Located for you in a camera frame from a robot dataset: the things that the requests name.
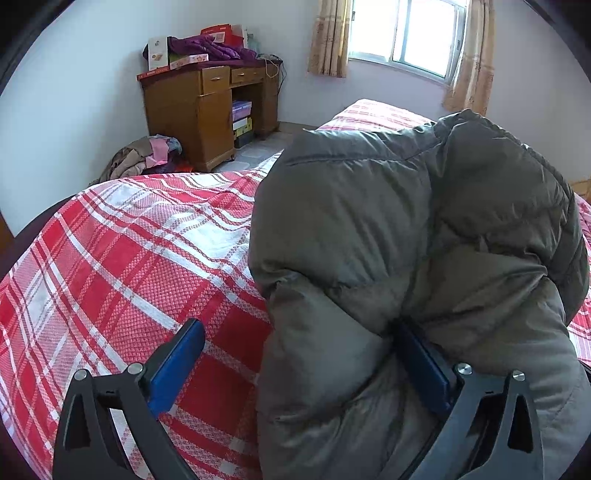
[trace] puffer jacket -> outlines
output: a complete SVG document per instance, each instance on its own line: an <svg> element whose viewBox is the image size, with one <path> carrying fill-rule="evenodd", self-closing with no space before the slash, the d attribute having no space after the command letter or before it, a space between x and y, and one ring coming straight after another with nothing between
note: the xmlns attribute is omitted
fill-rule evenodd
<svg viewBox="0 0 591 480"><path fill-rule="evenodd" d="M264 480L399 478L436 428L392 351L526 373L546 480L591 432L566 326L589 287L573 192L464 111L401 132L305 132L261 183L249 266L275 330L258 381Z"/></svg>

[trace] bolt head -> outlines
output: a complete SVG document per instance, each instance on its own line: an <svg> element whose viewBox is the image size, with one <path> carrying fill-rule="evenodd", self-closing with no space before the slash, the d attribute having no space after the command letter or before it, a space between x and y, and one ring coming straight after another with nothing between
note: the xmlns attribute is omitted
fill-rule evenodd
<svg viewBox="0 0 591 480"><path fill-rule="evenodd" d="M131 364L129 367L127 367L127 371L131 375L140 374L143 370L144 370L144 366L139 363L134 363L134 364Z"/></svg>
<svg viewBox="0 0 591 480"><path fill-rule="evenodd" d="M78 370L74 374L74 379L78 381L84 380L86 377L88 377L88 372L84 369Z"/></svg>
<svg viewBox="0 0 591 480"><path fill-rule="evenodd" d="M472 366L469 364L462 362L456 368L461 375L472 375Z"/></svg>
<svg viewBox="0 0 591 480"><path fill-rule="evenodd" d="M513 370L511 372L513 378L515 378L518 382L523 382L525 380L525 373L520 370Z"/></svg>

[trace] beige curtain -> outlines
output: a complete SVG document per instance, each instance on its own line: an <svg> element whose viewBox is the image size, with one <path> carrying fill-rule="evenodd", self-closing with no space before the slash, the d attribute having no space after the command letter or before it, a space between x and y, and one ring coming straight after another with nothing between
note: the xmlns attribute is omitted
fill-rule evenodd
<svg viewBox="0 0 591 480"><path fill-rule="evenodd" d="M319 0L308 72L340 78L347 76L352 11L353 0Z"/></svg>
<svg viewBox="0 0 591 480"><path fill-rule="evenodd" d="M450 112L471 108L486 115L494 69L495 11L492 0L470 0L464 46L443 106Z"/></svg>

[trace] bed sheet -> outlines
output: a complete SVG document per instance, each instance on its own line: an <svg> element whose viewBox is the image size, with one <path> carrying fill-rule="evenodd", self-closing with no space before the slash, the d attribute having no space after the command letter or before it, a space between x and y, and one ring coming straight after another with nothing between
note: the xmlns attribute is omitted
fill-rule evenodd
<svg viewBox="0 0 591 480"><path fill-rule="evenodd" d="M323 130L398 130L429 119L360 100ZM278 155L254 170L170 174L91 187L64 205L0 281L0 414L41 479L67 386L79 368L118 373L145 361L190 317L206 346L160 417L202 480L260 479L255 389L271 331L248 270L254 194ZM591 241L591 208L579 199ZM591 297L569 328L589 361ZM149 470L122 414L114 420L136 473Z"/></svg>

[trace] desk top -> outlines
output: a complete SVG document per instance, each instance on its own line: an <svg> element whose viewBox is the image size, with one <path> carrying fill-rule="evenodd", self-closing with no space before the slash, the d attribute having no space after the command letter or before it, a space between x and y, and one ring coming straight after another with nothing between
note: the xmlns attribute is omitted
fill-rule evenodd
<svg viewBox="0 0 591 480"><path fill-rule="evenodd" d="M265 67L267 66L269 69L273 69L273 73L275 74L275 69L279 68L280 65L283 63L282 60L223 60L223 61L200 61L197 63L190 63L188 65L184 65L179 69L175 70L167 70L166 72L156 73L152 76L145 77L142 79L138 79L139 82L142 84L142 87L147 87L148 85L153 84L159 80L163 80L166 78L174 77L179 73L190 72L193 70L203 70L208 69L211 67L230 67L231 69L239 69L244 67Z"/></svg>

